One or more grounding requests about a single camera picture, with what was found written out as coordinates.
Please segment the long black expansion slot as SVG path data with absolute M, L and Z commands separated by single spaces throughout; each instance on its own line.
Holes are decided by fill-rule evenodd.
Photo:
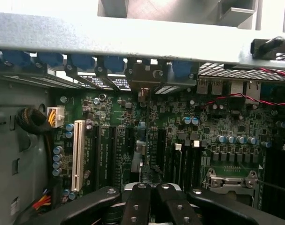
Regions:
M 165 147 L 166 147 L 166 130 L 158 130 L 158 139 L 157 139 L 157 153 L 156 153 L 156 164 L 159 166 L 162 171 L 162 176 L 166 179 L 165 176 Z
M 100 138 L 101 131 L 99 125 L 93 127 L 93 188 L 99 188 L 99 169 L 100 169 Z
M 117 149 L 117 130 L 115 126 L 109 127 L 109 147 L 108 147 L 108 184 L 115 185 L 116 168 L 116 149 Z

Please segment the metal CPU socket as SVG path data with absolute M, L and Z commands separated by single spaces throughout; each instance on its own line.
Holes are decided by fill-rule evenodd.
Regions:
M 221 163 L 201 167 L 201 185 L 217 194 L 258 208 L 263 167 L 253 163 Z

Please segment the short black expansion slot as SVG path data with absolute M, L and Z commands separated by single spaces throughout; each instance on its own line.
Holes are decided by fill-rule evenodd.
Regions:
M 134 152 L 135 132 L 133 127 L 127 127 L 125 131 L 125 145 L 129 155 Z

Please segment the white expansion slot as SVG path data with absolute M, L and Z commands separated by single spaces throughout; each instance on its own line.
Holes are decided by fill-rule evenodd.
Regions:
M 83 186 L 84 177 L 84 147 L 85 147 L 85 121 L 74 121 L 73 160 L 72 160 L 72 191 L 79 192 Z

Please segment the green motherboard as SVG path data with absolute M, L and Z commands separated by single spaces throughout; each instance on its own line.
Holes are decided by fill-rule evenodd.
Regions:
M 53 204 L 65 205 L 94 190 L 93 127 L 99 125 L 99 188 L 108 184 L 109 127 L 117 130 L 116 188 L 141 181 L 142 166 L 153 169 L 152 185 L 176 183 L 183 191 L 201 186 L 201 167 L 221 163 L 253 163 L 263 167 L 258 209 L 285 219 L 285 80 L 261 83 L 258 105 L 223 93 L 197 94 L 196 89 L 171 94 L 148 92 L 146 100 L 130 91 L 55 88 L 51 107 L 64 107 L 62 127 L 54 129 L 53 175 L 58 177 Z M 72 191 L 74 121 L 85 121 L 84 179 Z M 125 131 L 133 127 L 134 152 L 129 155 Z M 158 130 L 166 130 L 165 176 L 156 164 Z

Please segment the white power connector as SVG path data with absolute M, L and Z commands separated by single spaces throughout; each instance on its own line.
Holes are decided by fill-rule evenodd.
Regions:
M 53 128 L 62 127 L 65 118 L 65 108 L 64 107 L 48 107 L 47 108 L 47 121 Z

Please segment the silver USB port block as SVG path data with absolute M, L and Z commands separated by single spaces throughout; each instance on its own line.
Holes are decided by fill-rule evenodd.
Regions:
M 221 96 L 223 93 L 223 82 L 220 80 L 205 80 L 200 79 L 197 82 L 197 94 L 211 94 Z

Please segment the silver network port block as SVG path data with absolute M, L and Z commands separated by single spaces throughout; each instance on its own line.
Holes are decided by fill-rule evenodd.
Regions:
M 232 81 L 230 94 L 233 98 L 243 98 L 246 104 L 258 105 L 255 100 L 260 99 L 261 83 L 257 81 Z

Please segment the blue card retention clip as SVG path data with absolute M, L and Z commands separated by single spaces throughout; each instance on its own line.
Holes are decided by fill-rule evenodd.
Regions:
M 125 62 L 123 57 L 106 56 L 104 57 L 104 66 L 112 73 L 124 72 Z
M 83 71 L 93 69 L 95 65 L 94 58 L 88 54 L 72 54 L 71 61 L 74 66 Z
M 176 78 L 187 77 L 191 73 L 193 62 L 174 60 L 172 62 L 172 70 Z
M 2 57 L 6 65 L 27 67 L 31 64 L 31 56 L 23 51 L 3 50 Z
M 55 52 L 39 52 L 37 53 L 37 61 L 35 63 L 37 68 L 42 68 L 48 65 L 50 68 L 60 70 L 63 66 L 64 57 L 60 53 Z

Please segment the grey power supply unit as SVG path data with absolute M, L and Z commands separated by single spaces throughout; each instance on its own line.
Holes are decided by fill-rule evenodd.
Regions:
M 43 138 L 14 121 L 20 109 L 48 103 L 44 88 L 0 80 L 0 225 L 11 225 L 47 185 Z

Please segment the open black PC case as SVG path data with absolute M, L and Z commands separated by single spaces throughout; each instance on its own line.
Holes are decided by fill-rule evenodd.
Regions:
M 243 30 L 237 27 L 194 23 L 163 22 L 121 18 L 48 17 L 0 12 L 0 80 L 47 90 L 49 103 L 20 109 L 14 124 L 24 132 L 43 138 L 47 159 L 47 185 L 41 195 L 24 209 L 11 225 L 46 214 L 61 206 L 53 204 L 58 177 L 53 175 L 54 129 L 47 121 L 55 88 L 90 88 L 117 92 L 130 91 L 146 100 L 148 92 L 168 89 L 171 94 L 194 88 L 200 79 L 275 82 L 285 80 L 285 43 L 275 60 L 254 60 L 250 53 L 254 39 L 283 37 L 282 31 Z M 27 67 L 6 65 L 3 50 L 17 50 L 31 56 Z M 60 53 L 60 70 L 44 65 L 37 68 L 37 53 Z M 83 71 L 73 65 L 72 54 L 88 54 L 93 69 Z M 124 72 L 112 73 L 104 57 L 123 57 Z M 176 78 L 174 60 L 192 61 L 191 73 Z M 176 183 L 177 191 L 183 191 Z M 148 225 L 173 225 L 159 215 L 157 194 L 152 185 Z

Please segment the black case lock tab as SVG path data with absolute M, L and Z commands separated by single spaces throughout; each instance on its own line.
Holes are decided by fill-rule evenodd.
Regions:
M 251 43 L 250 53 L 254 60 L 275 60 L 276 50 L 284 43 L 285 39 L 280 36 L 270 40 L 254 39 Z

